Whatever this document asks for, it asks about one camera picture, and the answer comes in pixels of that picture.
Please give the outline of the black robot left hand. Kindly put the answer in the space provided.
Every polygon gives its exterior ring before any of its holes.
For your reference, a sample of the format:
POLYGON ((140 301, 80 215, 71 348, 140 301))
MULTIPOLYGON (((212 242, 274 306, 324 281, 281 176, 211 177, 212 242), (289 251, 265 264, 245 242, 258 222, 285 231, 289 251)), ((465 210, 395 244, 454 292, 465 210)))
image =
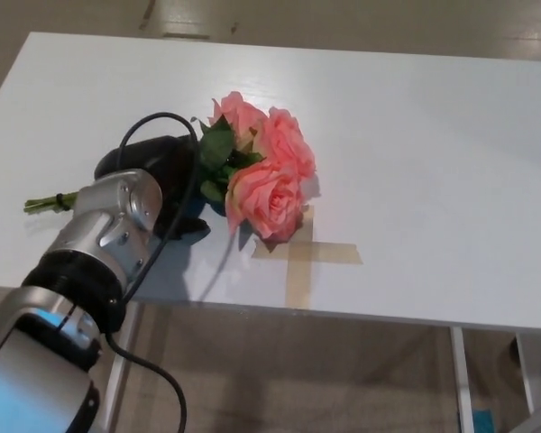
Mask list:
POLYGON ((163 197, 153 233, 164 239, 189 185, 194 155, 194 146, 187 135, 155 137, 126 145, 122 156, 116 149, 110 151, 97 164, 94 178, 98 180, 119 170, 132 169, 145 170, 153 176, 163 197))

